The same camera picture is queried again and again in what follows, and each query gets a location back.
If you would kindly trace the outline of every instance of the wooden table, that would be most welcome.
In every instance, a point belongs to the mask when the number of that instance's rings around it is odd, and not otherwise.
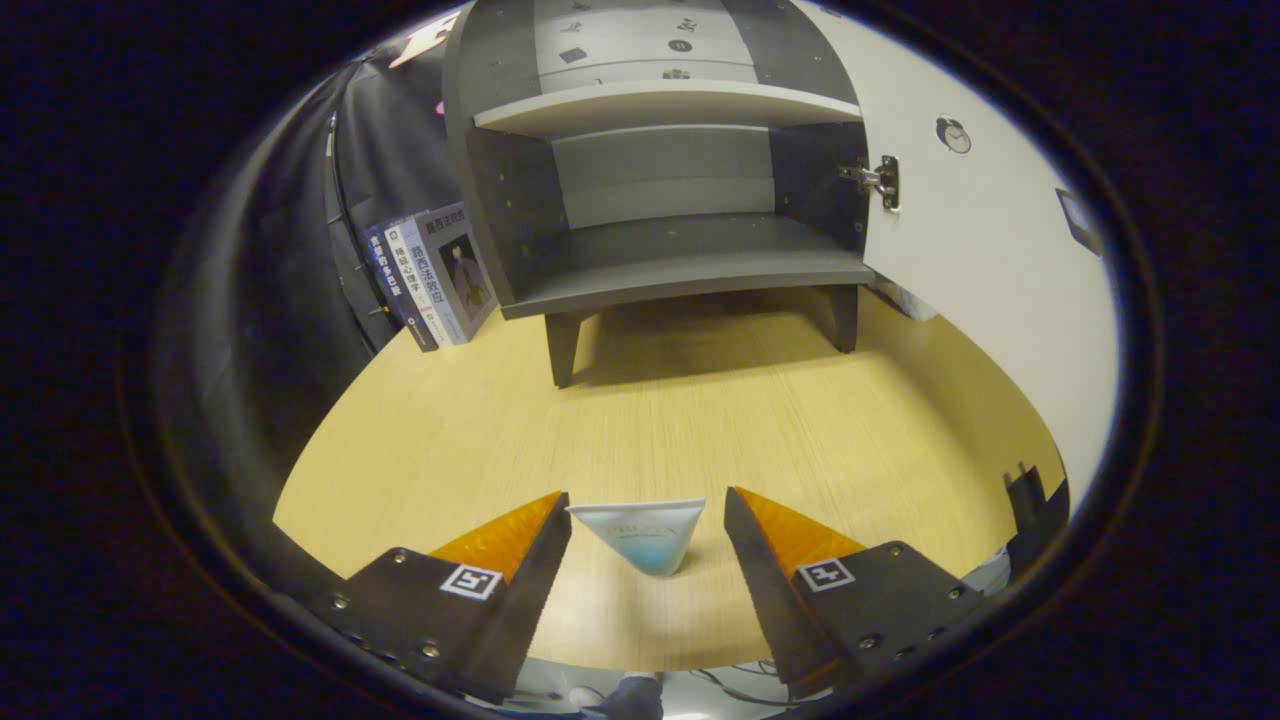
[[[1038,465],[1047,493],[1062,478],[1043,423],[980,350],[860,292],[851,355],[832,350],[813,288],[614,306],[584,323],[567,389],[547,382],[540,318],[494,313],[470,345],[429,354],[401,332],[311,438],[275,523],[349,577],[554,489],[707,496],[671,578],[575,524],[529,655],[632,670],[768,657],[722,525],[727,486],[963,575],[1014,534],[1004,473]]]

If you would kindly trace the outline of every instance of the gray cabinet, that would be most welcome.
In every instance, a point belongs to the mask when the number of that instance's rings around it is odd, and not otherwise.
[[[869,197],[840,168],[865,164],[867,136],[790,3],[476,0],[444,110],[502,313],[547,315],[558,386],[581,319],[680,295],[833,286],[852,350]]]

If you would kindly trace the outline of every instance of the cabinet door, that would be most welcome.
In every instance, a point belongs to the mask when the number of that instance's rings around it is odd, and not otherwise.
[[[1018,384],[1057,443],[1074,512],[1106,447],[1119,338],[1102,258],[1075,238],[1071,201],[1060,200],[1070,187],[959,78],[868,26],[796,4],[852,79],[870,167],[882,155],[899,161],[900,208],[873,197],[865,264],[932,305]]]

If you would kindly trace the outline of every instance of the cabinet leg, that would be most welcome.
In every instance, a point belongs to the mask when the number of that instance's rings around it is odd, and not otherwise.
[[[552,379],[556,387],[573,382],[573,356],[577,355],[577,331],[582,325],[576,313],[550,313],[547,318],[547,350],[552,355]]]
[[[836,350],[852,352],[858,345],[856,284],[838,284],[831,288],[831,313],[836,318]]]

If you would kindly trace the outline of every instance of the book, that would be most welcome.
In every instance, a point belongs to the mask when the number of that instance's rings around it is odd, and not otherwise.
[[[471,223],[462,202],[383,227],[393,264],[404,281],[402,292],[412,299],[435,343],[449,347],[470,342],[493,313],[497,299],[471,245]]]
[[[435,342],[428,334],[426,323],[422,319],[421,313],[417,309],[416,302],[412,296],[407,292],[407,286],[404,284],[404,277],[398,269],[398,263],[393,260],[396,258],[394,250],[387,247],[385,238],[380,232],[372,231],[367,236],[369,252],[374,259],[374,270],[378,275],[378,281],[383,286],[387,293],[387,300],[390,304],[392,311],[394,311],[401,322],[410,329],[417,346],[425,352],[428,350],[435,350]]]

